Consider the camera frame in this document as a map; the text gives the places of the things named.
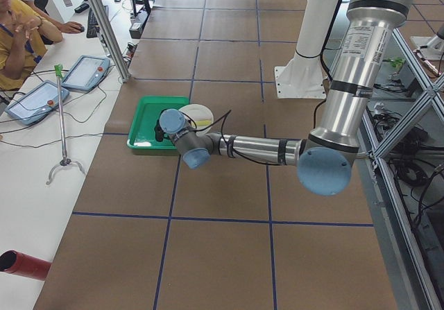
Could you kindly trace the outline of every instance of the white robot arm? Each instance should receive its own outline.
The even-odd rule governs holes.
[[[198,137],[183,114],[166,110],[160,127],[183,160],[197,168],[210,154],[295,165],[310,191],[331,196],[345,189],[359,149],[357,131],[393,29],[407,19],[413,0],[352,0],[350,27],[333,73],[320,125],[307,139],[264,139],[209,133]]]

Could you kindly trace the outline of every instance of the white table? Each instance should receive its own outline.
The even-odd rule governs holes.
[[[123,51],[131,40],[128,29],[130,14],[121,4],[103,0],[110,7],[114,34]],[[78,21],[86,27],[87,13],[74,15],[72,21]],[[69,69],[81,55],[103,56],[104,51],[99,39],[87,39],[86,33],[64,35],[64,41],[50,46],[43,60],[35,71],[53,69],[62,63]],[[56,75],[41,74],[43,80],[56,82]],[[36,76],[30,77],[21,92],[29,92],[40,83]],[[121,87],[119,73],[114,68],[100,84],[108,95],[100,107],[86,123],[77,123],[70,116],[65,116],[67,136],[85,133],[102,133],[110,116]],[[72,92],[65,103],[81,95]],[[65,112],[84,120],[104,97],[99,89],[84,95],[65,106]],[[11,118],[3,113],[0,121]],[[0,132],[23,128],[18,121],[0,123]],[[19,132],[3,135],[3,140],[20,145],[38,146],[60,138],[59,115],[52,112],[43,121]],[[82,163],[86,171],[92,162],[100,136],[81,137],[67,140],[68,156]],[[0,143],[0,254],[7,250],[17,250],[34,257],[52,261],[58,244],[69,220],[85,176],[76,166],[68,166],[55,174],[53,182],[45,182],[51,168],[62,159],[61,143],[57,142],[38,149],[20,148]],[[0,273],[0,308],[9,310],[29,310],[43,286],[43,282]]]

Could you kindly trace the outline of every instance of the green clip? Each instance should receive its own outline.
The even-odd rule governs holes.
[[[62,64],[54,65],[54,69],[55,69],[56,76],[58,76],[59,78],[62,79],[63,78],[63,75],[62,75],[63,65]]]

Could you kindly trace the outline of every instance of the white mounting plate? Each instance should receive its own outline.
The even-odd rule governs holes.
[[[416,48],[419,49],[420,46],[427,45],[428,41],[430,41],[430,37],[421,37],[421,36],[411,36],[410,40],[415,44]],[[429,49],[421,49],[421,53],[427,60],[440,60],[441,55],[430,52]]]
[[[288,96],[284,93],[285,91],[289,91],[291,89],[291,85],[286,85],[284,83],[278,83],[278,76],[284,71],[285,66],[276,66],[275,67],[275,81],[276,81],[276,92],[278,98],[288,98]],[[296,96],[296,98],[325,98],[325,90],[323,85],[321,84],[322,91],[316,89],[317,92],[310,92],[305,95]]]

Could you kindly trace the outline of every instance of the black keyboard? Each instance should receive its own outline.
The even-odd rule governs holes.
[[[108,5],[104,5],[103,9],[106,12],[106,15],[108,16],[108,13],[110,9],[108,8]],[[86,38],[95,38],[97,37],[96,27],[99,25],[97,22],[96,16],[94,15],[94,12],[92,11],[92,8],[89,9],[88,12],[88,28],[86,30]]]

